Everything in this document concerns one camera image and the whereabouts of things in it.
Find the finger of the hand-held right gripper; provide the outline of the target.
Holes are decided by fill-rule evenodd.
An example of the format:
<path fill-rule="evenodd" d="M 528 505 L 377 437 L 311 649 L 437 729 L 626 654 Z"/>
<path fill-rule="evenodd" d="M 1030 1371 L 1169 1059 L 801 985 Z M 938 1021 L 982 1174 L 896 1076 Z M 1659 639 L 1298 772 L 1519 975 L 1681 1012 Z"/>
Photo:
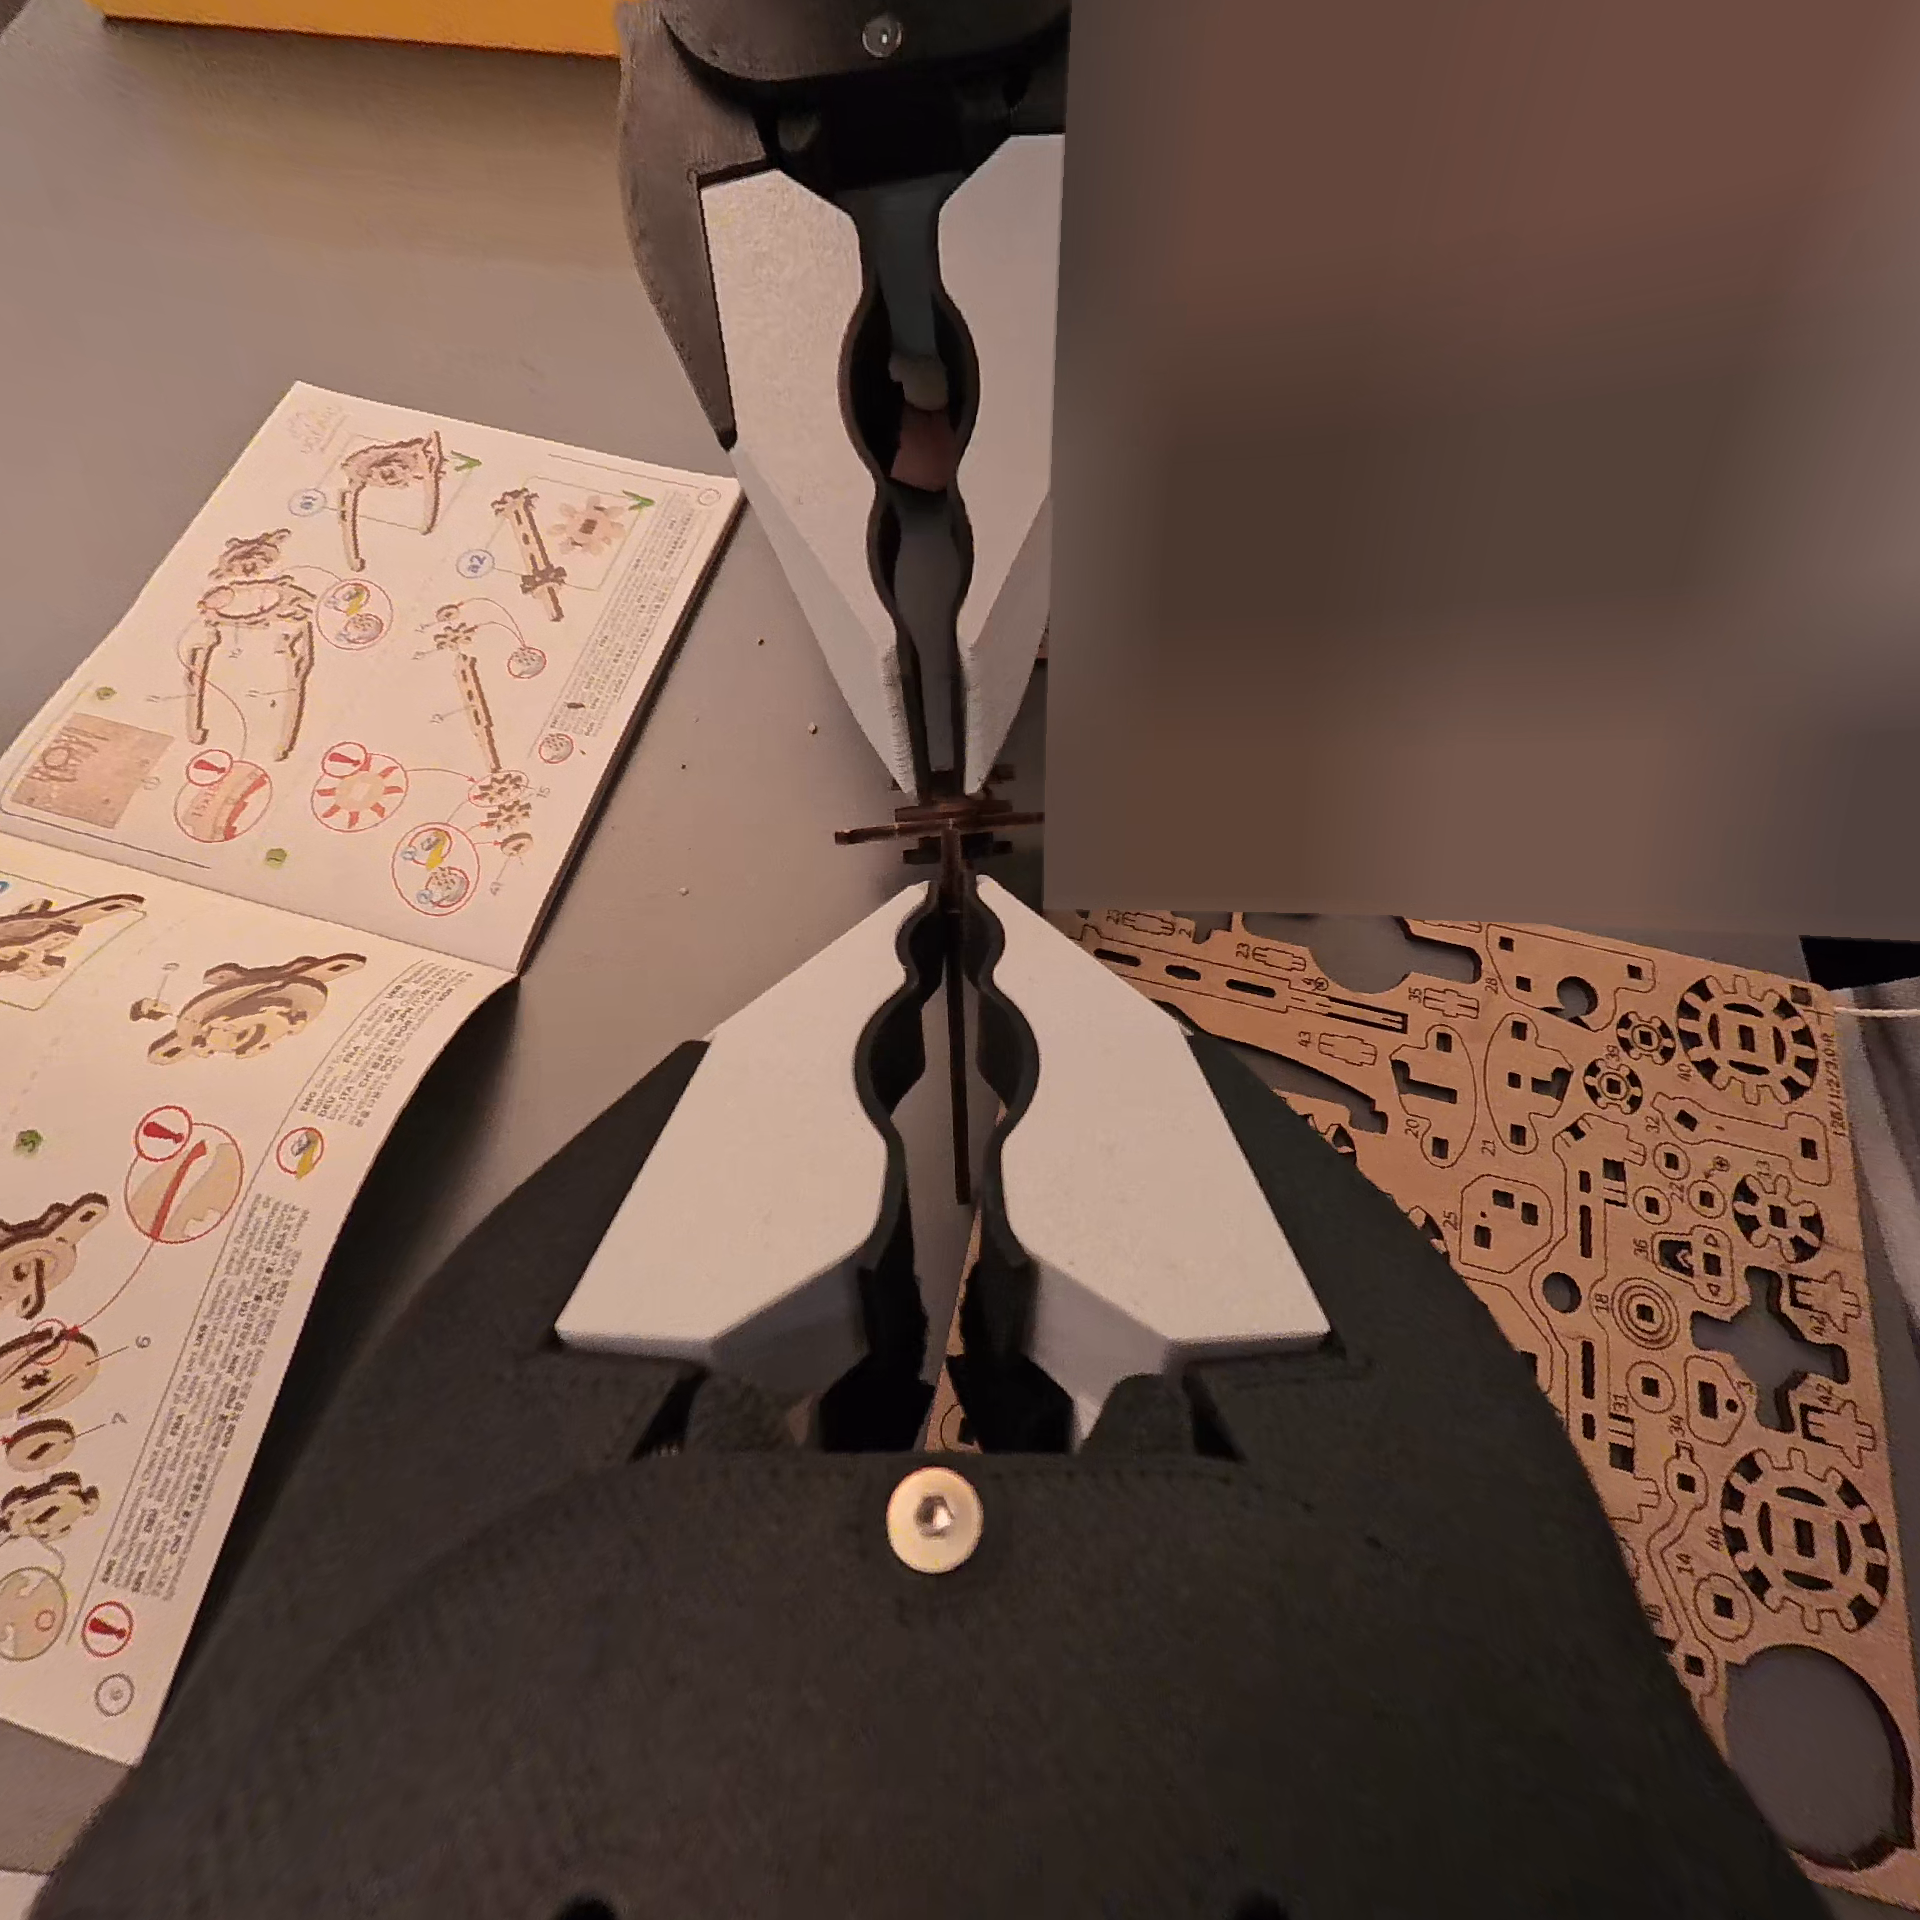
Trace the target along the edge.
<path fill-rule="evenodd" d="M 896 620 L 873 579 L 878 481 L 847 425 L 856 229 L 782 171 L 707 182 L 704 227 L 736 476 L 854 719 L 914 799 Z"/>
<path fill-rule="evenodd" d="M 991 772 L 1049 620 L 1054 413 L 1065 136 L 1017 134 L 946 201 L 944 289 L 975 355 L 958 463 L 970 576 L 958 609 L 967 789 Z"/>

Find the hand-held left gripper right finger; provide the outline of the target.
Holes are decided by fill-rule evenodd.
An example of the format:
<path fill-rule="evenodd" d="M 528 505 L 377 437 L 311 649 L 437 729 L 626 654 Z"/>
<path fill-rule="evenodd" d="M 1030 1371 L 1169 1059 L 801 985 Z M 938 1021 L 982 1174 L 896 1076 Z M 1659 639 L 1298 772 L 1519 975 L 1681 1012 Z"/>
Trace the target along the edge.
<path fill-rule="evenodd" d="M 998 1147 L 1000 1211 L 1038 1272 L 1014 1343 L 1075 1422 L 1122 1377 L 1320 1345 L 1327 1316 L 1186 1033 L 995 879 L 975 897 L 998 934 L 982 990 L 1038 1068 Z"/>

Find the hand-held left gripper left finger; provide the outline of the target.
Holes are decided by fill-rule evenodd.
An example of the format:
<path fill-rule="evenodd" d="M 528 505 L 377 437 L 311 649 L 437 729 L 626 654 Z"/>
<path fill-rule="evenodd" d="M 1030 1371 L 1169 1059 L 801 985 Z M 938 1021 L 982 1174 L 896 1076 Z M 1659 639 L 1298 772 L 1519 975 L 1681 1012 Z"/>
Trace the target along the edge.
<path fill-rule="evenodd" d="M 871 1356 L 914 1373 L 896 1107 L 922 1073 L 931 886 L 917 883 L 715 1027 L 554 1333 L 691 1359 L 778 1401 Z"/>

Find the wooden gear shaft assembly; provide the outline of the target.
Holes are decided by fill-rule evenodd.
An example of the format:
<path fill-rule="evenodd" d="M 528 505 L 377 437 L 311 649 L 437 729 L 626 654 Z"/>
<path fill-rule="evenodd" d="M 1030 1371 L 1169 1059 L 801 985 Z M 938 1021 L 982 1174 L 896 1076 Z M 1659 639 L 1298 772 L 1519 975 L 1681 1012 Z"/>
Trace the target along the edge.
<path fill-rule="evenodd" d="M 886 823 L 871 823 L 835 829 L 831 841 L 840 848 L 878 841 L 905 841 L 901 852 L 906 867 L 934 867 L 938 870 L 938 904 L 944 913 L 944 1008 L 951 1069 L 951 1164 L 955 1199 L 970 1205 L 970 1144 L 969 1144 L 969 1021 L 967 990 L 962 985 L 963 951 L 963 879 L 985 857 L 1009 852 L 1006 829 L 1041 825 L 1039 808 L 1019 808 L 994 791 L 994 780 L 1009 780 L 1014 768 L 995 764 L 986 781 L 970 792 L 960 787 L 955 769 L 928 776 L 928 797 L 902 805 Z"/>

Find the laser-cut plywood parts sheet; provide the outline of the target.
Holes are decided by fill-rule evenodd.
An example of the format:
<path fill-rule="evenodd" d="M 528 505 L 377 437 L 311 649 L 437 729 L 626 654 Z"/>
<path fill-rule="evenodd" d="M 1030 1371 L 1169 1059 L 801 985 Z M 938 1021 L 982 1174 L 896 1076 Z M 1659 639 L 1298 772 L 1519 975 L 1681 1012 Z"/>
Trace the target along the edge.
<path fill-rule="evenodd" d="M 1003 1129 L 977 1243 L 998 1275 L 967 1349 L 1030 1359 L 1017 1337 L 1038 1272 L 1000 1211 L 998 1150 L 1035 1047 L 985 991 L 998 934 L 970 904 Z M 1488 1310 L 1718 1741 L 1735 1680 L 1754 1683 L 1766 1652 L 1813 1652 L 1848 1687 L 1886 1736 L 1887 1808 L 1857 1840 L 1794 1851 L 1817 1881 L 1914 1909 L 1907 1596 L 1824 993 L 1527 924 L 1409 921 L 1423 947 L 1467 952 L 1472 979 L 1416 956 L 1367 991 L 1243 916 L 1199 929 L 1099 909 L 1056 929 L 1173 1021 L 1319 1073 L 1286 1092 L 1323 1137 L 1310 1199 L 1336 1201 L 1342 1156 L 1398 1209 L 1386 1249 L 1435 1249 Z M 1071 1436 L 1089 1425 L 1071 1417 Z"/>

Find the person's right hand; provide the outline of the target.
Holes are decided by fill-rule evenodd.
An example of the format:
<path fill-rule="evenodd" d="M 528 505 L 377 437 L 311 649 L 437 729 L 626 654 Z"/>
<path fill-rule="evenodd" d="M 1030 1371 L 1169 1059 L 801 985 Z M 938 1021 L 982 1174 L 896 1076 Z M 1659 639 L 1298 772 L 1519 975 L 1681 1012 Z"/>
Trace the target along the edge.
<path fill-rule="evenodd" d="M 890 477 L 905 488 L 941 494 L 958 463 L 944 360 L 937 355 L 890 351 L 886 371 L 901 390 Z"/>

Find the yellow plastic bin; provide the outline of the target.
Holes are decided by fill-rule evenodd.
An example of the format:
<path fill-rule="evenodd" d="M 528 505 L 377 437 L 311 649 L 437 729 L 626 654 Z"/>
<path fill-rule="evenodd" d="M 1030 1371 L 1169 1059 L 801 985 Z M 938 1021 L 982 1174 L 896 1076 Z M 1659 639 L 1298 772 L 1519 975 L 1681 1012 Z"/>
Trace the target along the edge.
<path fill-rule="evenodd" d="M 615 1 L 95 1 L 110 19 L 608 56 Z"/>

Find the illustrated instruction booklet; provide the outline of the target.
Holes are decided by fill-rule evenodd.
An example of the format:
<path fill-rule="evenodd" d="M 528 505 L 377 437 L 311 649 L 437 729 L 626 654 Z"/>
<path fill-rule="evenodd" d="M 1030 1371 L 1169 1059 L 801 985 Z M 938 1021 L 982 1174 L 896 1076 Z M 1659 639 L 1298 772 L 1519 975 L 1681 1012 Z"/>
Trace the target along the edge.
<path fill-rule="evenodd" d="M 291 385 L 3 757 L 3 1720 L 153 1735 L 345 1216 L 734 477 Z"/>

